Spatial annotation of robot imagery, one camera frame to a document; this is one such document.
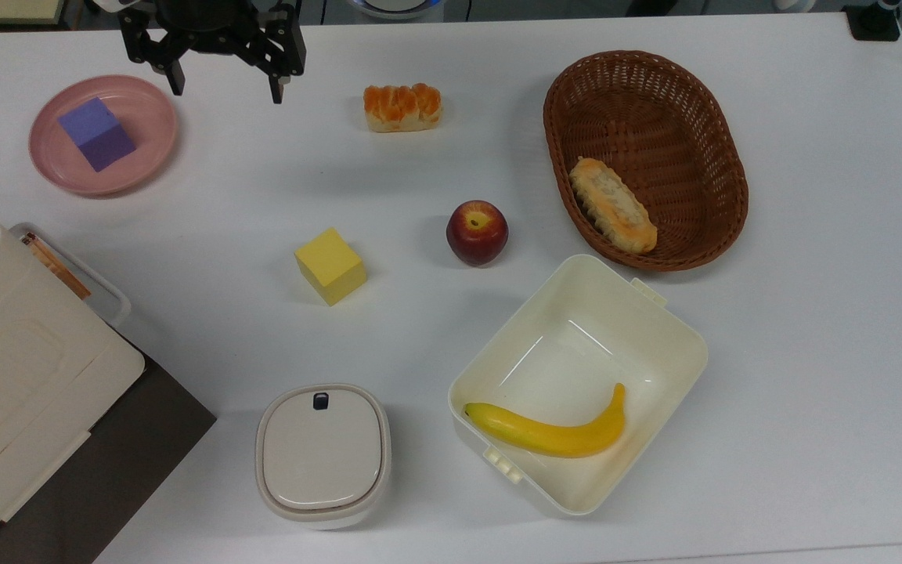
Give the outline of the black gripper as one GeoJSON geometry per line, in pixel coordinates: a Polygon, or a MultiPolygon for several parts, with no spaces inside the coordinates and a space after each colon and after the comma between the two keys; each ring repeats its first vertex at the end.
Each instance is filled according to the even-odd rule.
{"type": "Polygon", "coordinates": [[[155,1],[155,20],[166,35],[150,38],[151,14],[135,8],[119,12],[128,59],[147,63],[164,75],[175,96],[182,96],[186,79],[180,57],[187,50],[253,56],[251,65],[269,80],[272,102],[281,104],[283,89],[305,72],[307,48],[298,17],[301,4],[275,4],[255,9],[251,1],[155,1]]]}

